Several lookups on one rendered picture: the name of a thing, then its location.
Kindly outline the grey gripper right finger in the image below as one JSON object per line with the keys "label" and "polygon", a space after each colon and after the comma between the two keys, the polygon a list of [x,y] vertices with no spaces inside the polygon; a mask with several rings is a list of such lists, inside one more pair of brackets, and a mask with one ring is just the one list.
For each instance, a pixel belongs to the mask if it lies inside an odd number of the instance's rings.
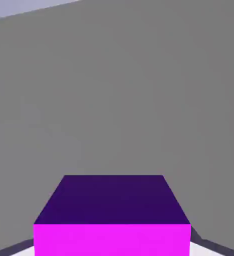
{"label": "grey gripper right finger", "polygon": [[203,239],[193,227],[191,227],[191,242],[223,256],[234,256],[234,249]]}

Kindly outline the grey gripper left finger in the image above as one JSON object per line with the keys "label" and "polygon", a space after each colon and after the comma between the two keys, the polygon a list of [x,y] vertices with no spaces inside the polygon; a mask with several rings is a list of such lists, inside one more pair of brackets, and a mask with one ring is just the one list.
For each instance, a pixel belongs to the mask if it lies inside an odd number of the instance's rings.
{"label": "grey gripper left finger", "polygon": [[0,256],[11,256],[34,245],[33,239],[28,239],[0,250]]}

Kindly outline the small magenta cube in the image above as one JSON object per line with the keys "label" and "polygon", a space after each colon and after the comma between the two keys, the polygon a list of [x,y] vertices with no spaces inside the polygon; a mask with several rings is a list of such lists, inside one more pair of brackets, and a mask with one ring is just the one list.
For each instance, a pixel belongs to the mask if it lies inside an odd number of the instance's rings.
{"label": "small magenta cube", "polygon": [[35,256],[189,256],[191,224],[162,175],[65,175],[34,225]]}

